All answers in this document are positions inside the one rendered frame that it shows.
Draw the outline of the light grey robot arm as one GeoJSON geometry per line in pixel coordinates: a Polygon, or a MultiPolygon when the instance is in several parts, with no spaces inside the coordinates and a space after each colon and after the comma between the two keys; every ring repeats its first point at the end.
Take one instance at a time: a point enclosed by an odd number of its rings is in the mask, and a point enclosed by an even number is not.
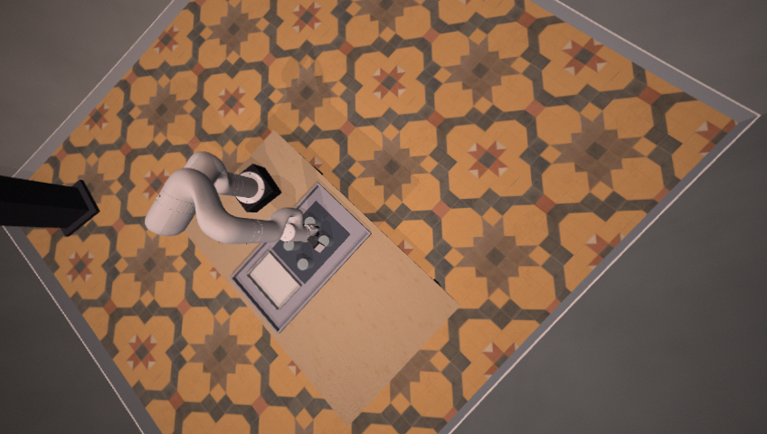
{"type": "Polygon", "coordinates": [[[265,184],[259,175],[253,172],[240,175],[228,172],[227,175],[223,162],[203,151],[194,153],[185,167],[169,176],[147,213],[145,225],[153,233],[176,236],[187,228],[196,213],[201,230],[222,243],[307,240],[318,252],[325,248],[324,244],[309,237],[310,230],[303,225],[303,212],[299,209],[281,208],[267,221],[236,217],[226,212],[219,194],[236,196],[243,203],[256,203],[261,199],[265,184]],[[216,178],[219,179],[216,181],[216,178]]]}

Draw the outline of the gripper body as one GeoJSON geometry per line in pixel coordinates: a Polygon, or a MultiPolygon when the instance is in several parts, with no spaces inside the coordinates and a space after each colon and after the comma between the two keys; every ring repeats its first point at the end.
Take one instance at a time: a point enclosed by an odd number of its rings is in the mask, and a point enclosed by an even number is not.
{"type": "Polygon", "coordinates": [[[313,223],[307,224],[307,228],[310,230],[309,237],[314,237],[314,235],[319,231],[319,228],[315,227],[315,224],[313,223]]]}

